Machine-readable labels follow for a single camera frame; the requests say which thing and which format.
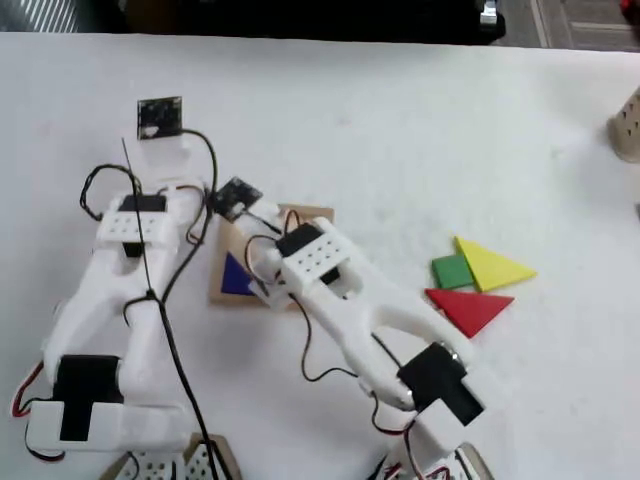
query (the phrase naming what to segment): floor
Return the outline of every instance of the floor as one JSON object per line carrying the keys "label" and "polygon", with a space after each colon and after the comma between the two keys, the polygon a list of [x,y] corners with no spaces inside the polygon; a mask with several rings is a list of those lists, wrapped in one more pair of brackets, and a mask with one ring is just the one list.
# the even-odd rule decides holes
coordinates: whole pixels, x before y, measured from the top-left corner
{"label": "floor", "polygon": [[498,45],[640,52],[619,0],[502,0],[507,35]]}

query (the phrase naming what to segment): red triangle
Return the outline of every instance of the red triangle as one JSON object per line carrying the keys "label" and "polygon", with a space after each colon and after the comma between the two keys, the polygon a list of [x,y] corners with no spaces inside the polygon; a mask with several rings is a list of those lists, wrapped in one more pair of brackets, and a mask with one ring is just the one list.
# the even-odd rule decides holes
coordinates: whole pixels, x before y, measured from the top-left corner
{"label": "red triangle", "polygon": [[472,338],[513,302],[513,297],[454,292],[436,288],[427,288],[425,293],[433,303],[444,310],[451,323],[468,338]]}

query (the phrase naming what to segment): green square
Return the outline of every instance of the green square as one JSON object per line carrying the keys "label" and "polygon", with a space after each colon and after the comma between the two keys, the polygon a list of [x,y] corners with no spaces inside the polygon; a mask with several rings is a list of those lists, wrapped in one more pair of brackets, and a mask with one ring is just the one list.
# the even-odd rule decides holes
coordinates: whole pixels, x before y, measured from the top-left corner
{"label": "green square", "polygon": [[459,288],[473,285],[473,276],[464,255],[450,255],[431,262],[433,274],[440,288]]}

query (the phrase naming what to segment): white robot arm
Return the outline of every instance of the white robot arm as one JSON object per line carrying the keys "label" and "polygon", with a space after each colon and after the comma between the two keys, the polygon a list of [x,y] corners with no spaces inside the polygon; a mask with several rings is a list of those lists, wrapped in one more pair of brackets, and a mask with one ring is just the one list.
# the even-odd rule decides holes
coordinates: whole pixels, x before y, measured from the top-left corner
{"label": "white robot arm", "polygon": [[[224,207],[219,213],[244,234],[247,250],[253,235],[273,235],[256,218],[285,232],[274,243],[255,242],[246,252],[247,259],[253,259],[248,262],[254,278],[251,290],[276,309],[295,300],[340,346],[367,394],[416,412],[404,441],[385,459],[378,478],[389,478],[384,472],[399,465],[420,477],[454,452],[458,455],[461,445],[476,438],[477,429],[491,431],[503,404],[502,388],[475,360],[466,337],[417,294],[390,282],[326,219],[316,218],[287,232],[286,217],[264,199],[253,204],[243,199],[242,210],[249,215],[229,215],[230,205],[241,197],[232,191],[241,184],[232,180],[216,198]],[[394,371],[372,336],[380,326],[420,337],[428,346]],[[409,442],[412,454],[407,453]],[[485,461],[502,463],[483,452],[482,445],[475,447]]]}
{"label": "white robot arm", "polygon": [[[175,268],[179,227],[195,211],[189,193],[167,188],[140,196],[151,285],[163,292]],[[190,418],[167,392],[154,390],[153,360],[164,339],[157,305],[128,308],[131,334],[126,353],[93,355],[87,341],[109,321],[121,321],[127,301],[148,289],[136,245],[138,224],[132,195],[117,196],[98,228],[89,266],[76,294],[61,308],[44,347],[44,370],[53,386],[49,401],[35,401],[27,442],[37,450],[181,452]]]}

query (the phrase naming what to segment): white table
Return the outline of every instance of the white table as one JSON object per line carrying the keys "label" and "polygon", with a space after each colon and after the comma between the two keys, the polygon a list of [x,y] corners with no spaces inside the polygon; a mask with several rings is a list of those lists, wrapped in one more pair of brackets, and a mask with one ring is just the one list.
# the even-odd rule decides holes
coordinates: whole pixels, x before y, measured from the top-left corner
{"label": "white table", "polygon": [[[223,179],[333,206],[407,288],[432,284],[429,262],[454,233],[539,270],[501,291],[515,303],[474,339],[512,391],[517,478],[637,476],[640,167],[614,156],[603,126],[638,85],[638,55],[3,34],[0,66],[3,404],[86,266],[85,175],[122,161],[138,99],[183,95],[185,126],[213,139]],[[102,185],[93,202],[126,184]],[[371,401],[346,377],[302,380],[298,316],[207,306],[213,238],[169,309],[210,429],[247,479],[364,478],[386,441]],[[98,344],[126,335],[113,331]],[[420,348],[390,343],[405,359]],[[311,368],[341,363],[316,328]],[[23,429],[0,420],[4,479],[96,478],[113,459],[42,465]]]}

